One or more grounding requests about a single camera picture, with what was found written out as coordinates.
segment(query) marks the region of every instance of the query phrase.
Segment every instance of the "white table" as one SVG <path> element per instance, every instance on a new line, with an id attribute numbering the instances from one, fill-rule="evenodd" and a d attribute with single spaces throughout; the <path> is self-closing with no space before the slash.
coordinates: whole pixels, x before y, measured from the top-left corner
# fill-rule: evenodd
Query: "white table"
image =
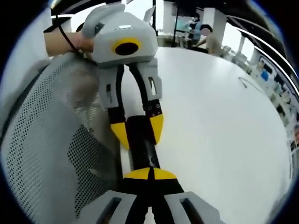
<path id="1" fill-rule="evenodd" d="M 286 131 L 271 101 L 245 88 L 238 77 L 258 85 L 221 58 L 174 48 L 159 48 L 156 57 L 163 82 L 161 168 L 216 207 L 226 224 L 264 223 L 288 188 L 290 170 Z M 138 91 L 126 69 L 126 116 L 143 114 Z M 125 174 L 131 168 L 124 149 L 121 161 Z"/>

